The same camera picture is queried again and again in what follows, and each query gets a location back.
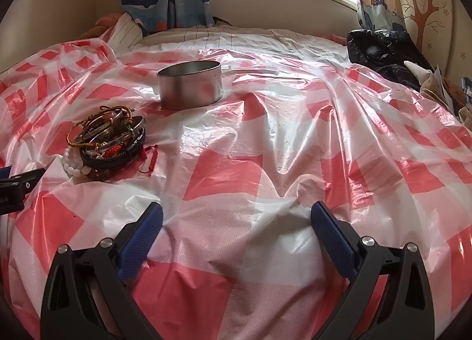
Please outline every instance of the plastic tablecloth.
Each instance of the plastic tablecloth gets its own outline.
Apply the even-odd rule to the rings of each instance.
[[[222,100],[162,109],[157,71],[193,59],[222,63]],[[0,92],[0,164],[12,174],[47,167],[25,210],[0,220],[6,293],[36,339],[58,246],[114,237],[151,201],[164,228],[132,294],[166,340],[313,336],[346,284],[310,226],[318,200],[381,245],[417,243],[437,334],[471,294],[470,132],[365,67],[216,48],[118,58],[86,40],[8,70]],[[146,145],[159,146],[151,175],[138,171],[150,157],[105,183],[65,173],[67,131],[101,105],[146,118]]]

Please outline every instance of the metal tin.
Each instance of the metal tin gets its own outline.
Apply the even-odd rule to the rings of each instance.
[[[196,60],[176,64],[157,73],[162,106],[190,109],[212,104],[223,96],[221,64]]]

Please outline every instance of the tree wall decal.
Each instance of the tree wall decal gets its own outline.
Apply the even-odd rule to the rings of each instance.
[[[442,6],[435,6],[433,0],[404,0],[406,3],[402,4],[403,13],[407,15],[408,11],[410,14],[405,16],[405,19],[411,19],[418,26],[418,39],[416,40],[416,47],[419,51],[422,51],[423,46],[423,35],[426,27],[430,26],[439,33],[438,27],[444,28],[441,21],[434,20],[428,22],[428,18],[436,13],[437,11],[446,7],[447,2],[443,2]]]

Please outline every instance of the pile of bracelets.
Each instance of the pile of bracelets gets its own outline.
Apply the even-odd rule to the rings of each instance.
[[[79,126],[82,131],[71,140]],[[75,123],[67,134],[64,170],[74,177],[106,180],[142,151],[146,139],[145,119],[133,117],[128,107],[101,106],[100,111]]]

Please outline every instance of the red cord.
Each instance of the red cord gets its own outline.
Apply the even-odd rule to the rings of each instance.
[[[115,156],[121,150],[121,145],[115,145],[111,147],[109,150],[105,151],[103,157],[105,159],[110,159]]]
[[[155,146],[150,145],[146,149],[144,149],[144,147],[141,148],[141,158],[144,161],[147,159],[146,152],[150,151],[152,148],[154,148],[154,152],[153,152],[153,157],[151,158],[150,163],[149,163],[149,170],[147,172],[143,172],[140,169],[138,169],[138,171],[141,172],[142,174],[149,174],[149,176],[153,173],[154,168],[156,167],[157,155],[158,155],[158,151],[157,151],[158,145],[157,144]]]

